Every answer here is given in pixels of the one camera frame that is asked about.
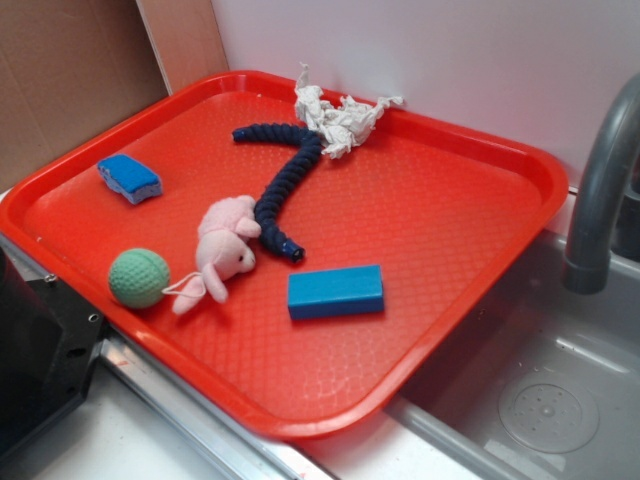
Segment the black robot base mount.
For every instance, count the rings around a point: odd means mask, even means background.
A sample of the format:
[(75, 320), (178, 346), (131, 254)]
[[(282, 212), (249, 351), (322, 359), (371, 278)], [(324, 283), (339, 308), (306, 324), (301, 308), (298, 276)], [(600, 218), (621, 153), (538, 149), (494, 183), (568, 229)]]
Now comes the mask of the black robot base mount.
[(63, 280), (26, 280), (1, 254), (2, 460), (85, 401), (103, 322)]

